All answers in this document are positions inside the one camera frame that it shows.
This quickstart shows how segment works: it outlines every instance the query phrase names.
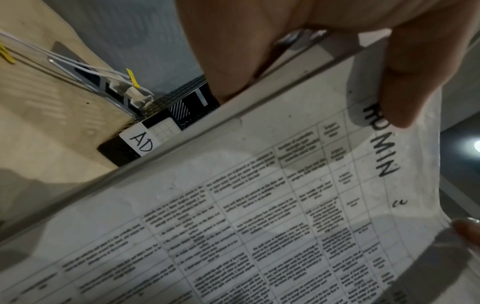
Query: yellow clip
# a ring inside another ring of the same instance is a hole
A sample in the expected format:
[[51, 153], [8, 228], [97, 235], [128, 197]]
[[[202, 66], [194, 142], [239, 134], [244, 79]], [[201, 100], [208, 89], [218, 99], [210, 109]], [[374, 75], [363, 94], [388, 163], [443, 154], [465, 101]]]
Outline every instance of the yellow clip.
[[10, 56], [10, 53], [7, 51], [7, 49], [3, 46], [3, 44], [0, 43], [0, 54], [5, 57], [5, 59], [10, 62], [11, 64], [16, 64], [17, 61]]
[[139, 89], [139, 88], [140, 88], [140, 85], [139, 85], [139, 83], [137, 82], [137, 80], [135, 79], [135, 76], [134, 76], [133, 72], [132, 72], [131, 70], [129, 70], [129, 69], [127, 69], [126, 71], [128, 72], [128, 75], [130, 76], [130, 80], [131, 80], [131, 82], [133, 83], [133, 86], [134, 86], [135, 88]]

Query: white label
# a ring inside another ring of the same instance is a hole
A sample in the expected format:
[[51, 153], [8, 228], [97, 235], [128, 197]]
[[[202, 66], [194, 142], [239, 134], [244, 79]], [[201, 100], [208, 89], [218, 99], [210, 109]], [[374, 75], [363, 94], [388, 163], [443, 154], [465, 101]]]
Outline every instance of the white label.
[[161, 145], [160, 141], [142, 123], [137, 123], [120, 133], [122, 138], [140, 156]]

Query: hand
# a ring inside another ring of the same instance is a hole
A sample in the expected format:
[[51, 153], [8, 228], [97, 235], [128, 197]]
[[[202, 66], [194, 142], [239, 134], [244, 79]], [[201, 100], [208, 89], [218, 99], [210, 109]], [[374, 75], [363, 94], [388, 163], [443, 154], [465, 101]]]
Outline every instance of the hand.
[[452, 222], [452, 227], [458, 234], [470, 243], [480, 246], [480, 221], [473, 218], [458, 219]]
[[391, 28], [380, 105], [410, 126], [457, 70], [479, 23], [480, 0], [177, 0], [190, 46], [213, 94], [241, 91], [273, 43], [299, 28]]

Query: paper sheet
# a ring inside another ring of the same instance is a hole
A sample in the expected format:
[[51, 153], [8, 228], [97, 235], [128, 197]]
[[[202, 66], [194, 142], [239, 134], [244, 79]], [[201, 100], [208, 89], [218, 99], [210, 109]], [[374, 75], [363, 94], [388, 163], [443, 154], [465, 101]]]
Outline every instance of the paper sheet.
[[1, 303], [477, 302], [438, 202], [436, 94], [377, 105], [382, 44], [0, 247]]

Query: black and white striped pattern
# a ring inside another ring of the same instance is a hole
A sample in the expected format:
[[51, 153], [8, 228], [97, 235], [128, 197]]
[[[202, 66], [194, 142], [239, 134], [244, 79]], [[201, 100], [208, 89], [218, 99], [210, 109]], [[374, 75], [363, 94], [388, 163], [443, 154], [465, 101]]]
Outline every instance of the black and white striped pattern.
[[173, 106], [169, 108], [170, 112], [172, 113], [175, 118], [178, 120], [182, 119], [185, 116], [190, 115], [190, 111], [185, 106], [184, 102], [180, 100], [179, 102], [175, 103]]

